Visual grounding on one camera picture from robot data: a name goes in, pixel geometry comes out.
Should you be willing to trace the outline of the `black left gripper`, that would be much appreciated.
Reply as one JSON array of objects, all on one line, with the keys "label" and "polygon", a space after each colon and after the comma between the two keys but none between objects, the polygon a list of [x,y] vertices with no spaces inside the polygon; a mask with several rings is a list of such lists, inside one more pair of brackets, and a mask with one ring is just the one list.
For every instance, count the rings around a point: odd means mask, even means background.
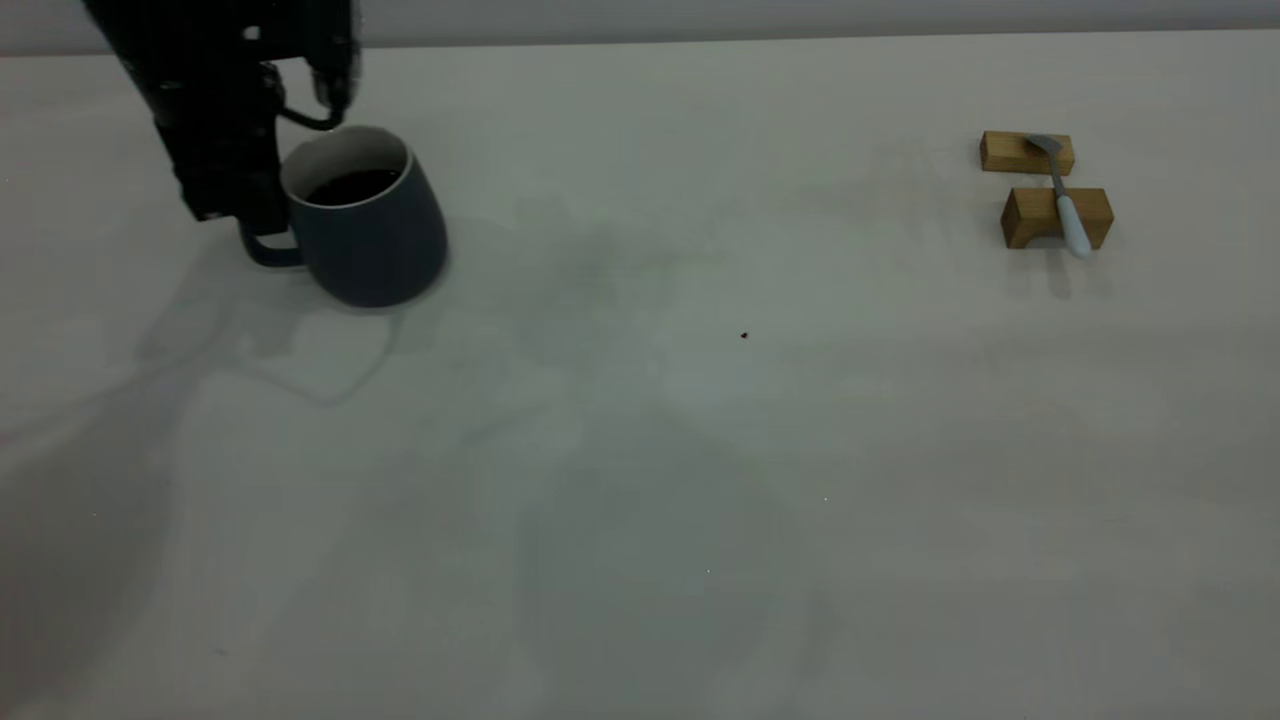
[{"label": "black left gripper", "polygon": [[236,218],[252,234],[288,229],[276,117],[285,91],[270,61],[210,67],[125,61],[200,222]]}]

